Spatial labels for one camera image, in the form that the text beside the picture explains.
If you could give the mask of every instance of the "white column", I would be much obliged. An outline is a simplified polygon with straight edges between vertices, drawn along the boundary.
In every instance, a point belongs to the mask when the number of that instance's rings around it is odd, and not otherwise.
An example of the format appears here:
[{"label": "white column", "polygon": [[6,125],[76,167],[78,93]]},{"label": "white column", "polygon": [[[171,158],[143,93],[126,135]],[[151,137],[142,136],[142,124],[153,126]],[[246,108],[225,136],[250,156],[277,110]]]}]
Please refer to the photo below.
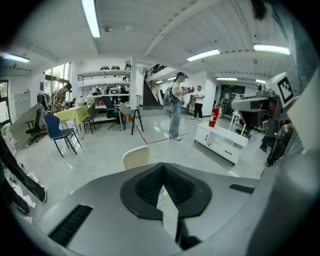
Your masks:
[{"label": "white column", "polygon": [[132,57],[131,60],[131,74],[130,74],[130,108],[135,110],[137,107],[137,59]]}]

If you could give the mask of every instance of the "green tablecloth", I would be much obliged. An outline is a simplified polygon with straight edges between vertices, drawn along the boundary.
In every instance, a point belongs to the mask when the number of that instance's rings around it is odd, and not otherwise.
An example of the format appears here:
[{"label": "green tablecloth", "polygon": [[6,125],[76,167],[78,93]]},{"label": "green tablecloth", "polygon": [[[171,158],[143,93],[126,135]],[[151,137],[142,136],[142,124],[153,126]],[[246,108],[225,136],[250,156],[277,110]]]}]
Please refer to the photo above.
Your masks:
[{"label": "green tablecloth", "polygon": [[78,126],[80,125],[83,120],[89,117],[88,114],[89,106],[76,106],[61,112],[55,113],[54,115],[60,119],[60,121],[66,121],[70,119],[75,120],[75,124]]}]

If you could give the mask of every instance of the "fluorescent light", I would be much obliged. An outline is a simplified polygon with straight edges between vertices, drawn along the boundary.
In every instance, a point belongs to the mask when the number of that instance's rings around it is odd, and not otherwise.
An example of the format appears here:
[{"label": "fluorescent light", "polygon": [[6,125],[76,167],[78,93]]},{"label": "fluorescent light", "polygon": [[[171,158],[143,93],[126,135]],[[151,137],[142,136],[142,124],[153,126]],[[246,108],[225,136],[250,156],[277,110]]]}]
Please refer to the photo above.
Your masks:
[{"label": "fluorescent light", "polygon": [[228,78],[228,77],[218,77],[217,80],[219,81],[237,81],[236,78]]},{"label": "fluorescent light", "polygon": [[95,0],[82,0],[82,6],[92,36],[94,38],[99,38],[100,30],[98,26]]},{"label": "fluorescent light", "polygon": [[13,61],[17,61],[17,62],[28,63],[30,61],[30,59],[28,59],[26,57],[22,57],[22,56],[15,55],[15,54],[2,53],[1,55],[4,59],[13,60]]},{"label": "fluorescent light", "polygon": [[263,81],[263,80],[259,80],[259,79],[256,79],[255,80],[257,83],[261,83],[261,84],[265,84],[267,81]]},{"label": "fluorescent light", "polygon": [[277,53],[277,54],[290,55],[290,50],[288,48],[280,47],[280,46],[255,44],[253,48],[255,51],[260,51],[260,52],[271,52],[271,53]]},{"label": "fluorescent light", "polygon": [[198,54],[198,55],[189,57],[189,58],[187,58],[187,60],[188,60],[189,62],[193,62],[193,61],[195,61],[195,60],[203,59],[203,58],[205,58],[205,57],[209,57],[209,56],[217,55],[217,54],[220,54],[220,51],[218,51],[218,49],[215,49],[215,50],[206,51],[206,52],[204,52],[204,53],[200,53],[200,54]]}]

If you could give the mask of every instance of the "blue chair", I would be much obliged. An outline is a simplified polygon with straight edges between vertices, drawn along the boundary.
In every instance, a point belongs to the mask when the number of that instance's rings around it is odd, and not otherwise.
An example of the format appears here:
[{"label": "blue chair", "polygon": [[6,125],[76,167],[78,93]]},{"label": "blue chair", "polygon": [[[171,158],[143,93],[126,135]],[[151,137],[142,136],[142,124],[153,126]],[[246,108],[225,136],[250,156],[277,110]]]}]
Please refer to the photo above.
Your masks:
[{"label": "blue chair", "polygon": [[77,152],[75,151],[74,147],[72,146],[72,144],[70,143],[70,140],[68,138],[68,136],[73,132],[76,140],[78,141],[79,145],[81,146],[75,131],[73,128],[69,128],[69,129],[64,129],[64,130],[60,130],[59,129],[59,123],[60,123],[60,119],[58,117],[56,117],[54,114],[50,113],[50,114],[46,114],[43,116],[43,121],[44,121],[44,126],[46,128],[46,131],[50,137],[51,140],[54,141],[54,144],[56,146],[56,148],[59,150],[59,153],[62,157],[64,157],[56,143],[56,140],[60,140],[60,139],[64,139],[67,147],[69,148],[68,142],[71,146],[71,148],[73,149],[74,153],[77,155]]}]

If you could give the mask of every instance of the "blue jeans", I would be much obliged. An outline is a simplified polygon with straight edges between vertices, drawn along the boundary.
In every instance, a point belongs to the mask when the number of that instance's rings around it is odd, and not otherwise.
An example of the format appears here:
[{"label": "blue jeans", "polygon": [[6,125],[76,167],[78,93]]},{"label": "blue jeans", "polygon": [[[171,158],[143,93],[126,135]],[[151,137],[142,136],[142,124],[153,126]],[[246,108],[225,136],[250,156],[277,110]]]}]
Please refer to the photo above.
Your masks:
[{"label": "blue jeans", "polygon": [[177,98],[173,100],[171,103],[171,110],[174,111],[171,114],[171,123],[169,133],[172,138],[176,138],[179,136],[179,125],[180,125],[180,117],[181,117],[181,106],[182,102]]}]

